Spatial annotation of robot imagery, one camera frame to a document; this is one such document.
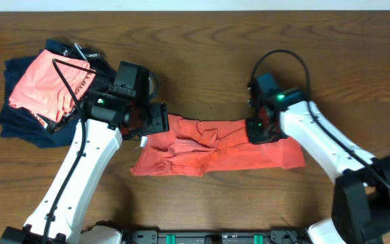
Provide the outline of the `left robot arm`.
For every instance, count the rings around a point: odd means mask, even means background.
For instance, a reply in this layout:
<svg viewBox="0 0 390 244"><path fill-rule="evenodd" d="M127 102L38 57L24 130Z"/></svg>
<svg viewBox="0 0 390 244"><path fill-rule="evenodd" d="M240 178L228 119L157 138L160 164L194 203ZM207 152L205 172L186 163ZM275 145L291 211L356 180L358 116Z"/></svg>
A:
<svg viewBox="0 0 390 244"><path fill-rule="evenodd" d="M121 62L105 92L75 100L80 119L70 149L52 185L21 229L8 226L0 243L122 243L109 222L83 230L85 214L102 174L125 140L169 130L167 107L151 100L156 75Z"/></svg>

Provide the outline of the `red soccer t-shirt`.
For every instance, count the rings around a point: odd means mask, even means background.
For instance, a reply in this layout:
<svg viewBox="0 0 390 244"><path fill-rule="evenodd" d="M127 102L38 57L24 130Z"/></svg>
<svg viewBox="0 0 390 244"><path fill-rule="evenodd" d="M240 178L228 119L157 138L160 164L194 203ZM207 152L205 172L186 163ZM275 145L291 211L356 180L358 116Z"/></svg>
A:
<svg viewBox="0 0 390 244"><path fill-rule="evenodd" d="M305 166L301 146L292 138L252 144L244 120L199 121L169 115L169 131L147 136L134 176L202 176L230 171Z"/></svg>

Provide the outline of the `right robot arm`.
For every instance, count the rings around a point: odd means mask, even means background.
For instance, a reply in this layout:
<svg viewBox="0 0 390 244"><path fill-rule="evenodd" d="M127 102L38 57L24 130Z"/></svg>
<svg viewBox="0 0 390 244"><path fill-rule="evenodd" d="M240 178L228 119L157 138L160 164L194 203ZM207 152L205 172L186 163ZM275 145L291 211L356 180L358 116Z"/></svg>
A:
<svg viewBox="0 0 390 244"><path fill-rule="evenodd" d="M281 89L271 74L251 78L253 144L295 140L334 184L331 217L307 229L310 243L382 243L390 232L390 156L377 158L342 134L299 88Z"/></svg>

